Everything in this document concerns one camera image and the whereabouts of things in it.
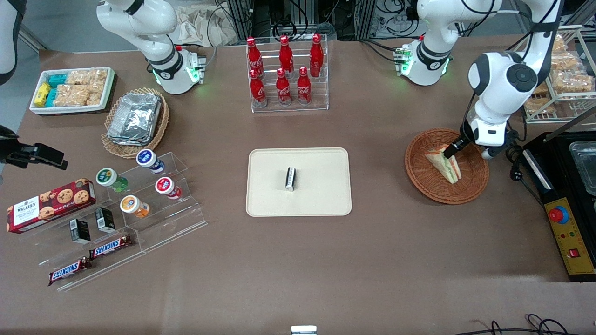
cookie box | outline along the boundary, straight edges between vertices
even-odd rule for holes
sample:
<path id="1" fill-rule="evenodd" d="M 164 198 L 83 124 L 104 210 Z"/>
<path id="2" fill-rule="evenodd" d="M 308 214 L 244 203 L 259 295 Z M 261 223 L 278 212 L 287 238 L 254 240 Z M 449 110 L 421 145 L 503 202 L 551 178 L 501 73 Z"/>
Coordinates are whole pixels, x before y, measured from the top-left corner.
<path id="1" fill-rule="evenodd" d="M 7 230 L 21 234 L 94 203 L 93 183 L 81 178 L 10 206 Z"/>
<path id="2" fill-rule="evenodd" d="M 63 69 L 63 70 L 47 70 L 42 71 L 39 75 L 38 84 L 35 86 L 33 91 L 33 97 L 39 91 L 39 88 L 49 80 L 52 75 L 63 75 L 72 71 L 88 71 L 93 69 L 100 69 L 107 71 L 107 78 L 105 79 L 104 90 L 101 93 L 100 103 L 91 106 L 79 106 L 79 107 L 37 107 L 35 106 L 35 99 L 31 99 L 29 109 L 37 115 L 50 116 L 50 115 L 71 115 L 71 114 L 88 114 L 88 113 L 99 113 L 106 110 L 108 102 L 112 92 L 112 85 L 114 84 L 115 72 L 111 67 L 85 67 L 81 69 Z"/>

table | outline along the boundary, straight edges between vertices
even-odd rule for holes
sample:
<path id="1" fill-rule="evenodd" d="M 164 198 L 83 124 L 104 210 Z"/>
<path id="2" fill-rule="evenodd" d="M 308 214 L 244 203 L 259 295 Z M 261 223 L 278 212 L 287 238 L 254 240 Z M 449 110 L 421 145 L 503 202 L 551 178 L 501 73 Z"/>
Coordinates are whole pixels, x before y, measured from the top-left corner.
<path id="1" fill-rule="evenodd" d="M 596 284 L 566 282 L 543 208 L 509 180 L 503 155 L 475 201 L 447 206 L 410 183 L 403 154 L 429 128 L 457 129 L 470 98 L 466 74 L 518 36 L 462 38 L 447 74 L 418 87 L 356 42 L 331 45 L 330 109 L 252 114 L 244 47 L 221 48 L 205 84 L 167 95 L 170 124 L 159 154 L 178 155 L 208 226 L 67 293 L 46 287 L 30 248 L 0 234 L 0 327 L 14 334 L 452 334 L 527 326 L 525 313 L 593 333 Z M 390 41 L 399 45 L 405 40 Z M 42 51 L 42 69 L 110 66 L 115 96 L 158 88 L 139 52 Z M 19 134 L 65 152 L 66 172 L 7 166 L 0 207 L 110 166 L 105 115 L 39 117 Z M 529 138 L 544 131 L 530 128 Z M 345 217 L 251 218 L 244 210 L 255 148 L 343 147 L 353 209 Z"/>

round wicker basket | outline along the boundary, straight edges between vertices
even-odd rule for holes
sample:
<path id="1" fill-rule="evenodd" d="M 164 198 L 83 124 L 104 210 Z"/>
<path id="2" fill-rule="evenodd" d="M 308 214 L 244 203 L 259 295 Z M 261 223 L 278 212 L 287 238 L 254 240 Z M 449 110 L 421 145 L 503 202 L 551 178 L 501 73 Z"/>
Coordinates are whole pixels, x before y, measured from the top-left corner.
<path id="1" fill-rule="evenodd" d="M 156 91 L 153 88 L 137 88 L 137 89 L 133 89 L 129 93 L 155 94 L 162 99 L 162 107 L 161 107 L 161 110 L 159 113 L 159 120 L 157 121 L 157 124 L 156 124 L 155 134 L 153 135 L 153 140 L 151 140 L 151 142 L 147 146 L 136 147 L 134 145 L 118 145 L 118 144 L 114 144 L 114 143 L 112 143 L 112 141 L 110 141 L 107 133 L 102 134 L 102 136 L 101 136 L 101 142 L 104 144 L 104 148 L 108 152 L 113 153 L 116 156 L 120 156 L 122 158 L 134 159 L 134 158 L 136 158 L 136 154 L 139 151 L 141 151 L 143 149 L 153 150 L 157 147 L 157 145 L 163 138 L 163 134 L 166 132 L 167 121 L 170 118 L 170 111 L 167 106 L 166 99 L 163 97 L 163 95 L 161 93 L 159 93 L 158 91 Z M 106 117 L 105 123 L 104 123 L 106 130 L 110 129 L 110 125 L 112 123 L 112 120 L 114 119 L 114 114 L 115 114 L 116 110 L 118 109 L 118 106 L 120 105 L 121 100 L 122 100 L 122 97 L 120 97 L 120 99 L 118 99 L 118 101 L 116 101 L 116 103 L 110 109 L 110 112 L 108 113 L 108 116 Z"/>
<path id="2" fill-rule="evenodd" d="M 424 152 L 442 144 L 449 144 L 459 136 L 447 128 L 434 128 L 418 134 L 408 146 L 405 165 L 414 186 L 425 196 L 446 204 L 463 204 L 476 199 L 488 183 L 488 163 L 482 151 L 469 144 L 455 154 L 461 170 L 461 179 L 449 183 L 424 156 Z"/>

clear acrylic display stand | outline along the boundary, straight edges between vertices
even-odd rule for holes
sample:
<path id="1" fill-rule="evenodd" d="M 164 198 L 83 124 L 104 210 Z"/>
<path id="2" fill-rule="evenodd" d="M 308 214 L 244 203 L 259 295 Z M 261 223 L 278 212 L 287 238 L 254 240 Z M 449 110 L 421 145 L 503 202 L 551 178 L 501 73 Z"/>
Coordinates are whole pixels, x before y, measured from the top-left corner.
<path id="1" fill-rule="evenodd" d="M 298 70 L 302 66 L 310 68 L 312 34 L 306 34 L 290 42 L 290 48 L 294 54 L 294 77 L 288 78 L 290 82 L 290 93 L 292 104 L 289 106 L 280 105 L 277 98 L 277 69 L 280 68 L 280 43 L 273 37 L 255 38 L 257 48 L 263 58 L 263 67 L 265 68 L 265 78 L 262 79 L 265 87 L 265 96 L 267 97 L 267 106 L 259 108 L 254 106 L 254 99 L 250 93 L 250 108 L 253 113 L 263 111 L 306 111 L 306 110 L 328 110 L 329 109 L 329 49 L 327 44 L 327 35 L 321 35 L 321 46 L 323 47 L 323 67 L 321 75 L 318 78 L 310 76 L 312 101 L 308 106 L 302 106 L 298 103 L 297 83 L 300 75 Z M 247 69 L 250 70 L 248 57 L 246 60 Z"/>
<path id="2" fill-rule="evenodd" d="M 198 201 L 192 197 L 182 172 L 187 167 L 172 153 L 159 157 L 166 168 L 161 174 L 153 174 L 144 167 L 135 167 L 120 175 L 128 180 L 128 190 L 116 193 L 94 183 L 96 203 L 85 209 L 64 216 L 56 221 L 32 229 L 20 235 L 21 241 L 32 243 L 39 255 L 39 266 L 47 273 L 75 263 L 83 256 L 89 257 L 89 250 L 130 234 L 134 244 L 102 255 L 91 261 L 92 267 L 54 284 L 58 291 L 68 291 L 85 284 L 119 266 L 164 246 L 192 231 L 207 225 Z M 161 176 L 170 177 L 182 188 L 182 196 L 170 200 L 155 191 L 155 182 Z M 151 211 L 144 218 L 125 214 L 120 210 L 120 200 L 134 194 L 149 204 Z M 97 229 L 95 209 L 103 207 L 112 212 L 116 231 L 106 233 Z M 91 242 L 80 244 L 70 238 L 71 219 L 87 222 Z M 47 283 L 48 277 L 40 278 Z"/>

floor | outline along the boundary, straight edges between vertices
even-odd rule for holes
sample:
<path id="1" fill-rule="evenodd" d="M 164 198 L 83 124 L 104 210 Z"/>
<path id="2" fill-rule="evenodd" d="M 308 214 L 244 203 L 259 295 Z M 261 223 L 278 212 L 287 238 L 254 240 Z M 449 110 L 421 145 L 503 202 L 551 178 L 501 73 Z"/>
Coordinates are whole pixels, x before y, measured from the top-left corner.
<path id="1" fill-rule="evenodd" d="M 186 4 L 189 0 L 170 2 Z M 509 2 L 504 1 L 503 6 L 510 7 Z M 135 49 L 126 40 L 101 27 L 95 7 L 96 2 L 88 0 L 29 0 L 23 24 L 54 50 L 100 52 Z M 64 23 L 65 29 L 56 29 Z M 486 20 L 474 31 L 473 36 L 516 34 L 521 33 L 522 29 L 513 14 L 501 14 Z M 7 84 L 0 87 L 0 124 L 18 131 L 38 75 L 37 54 L 19 41 L 17 71 Z"/>

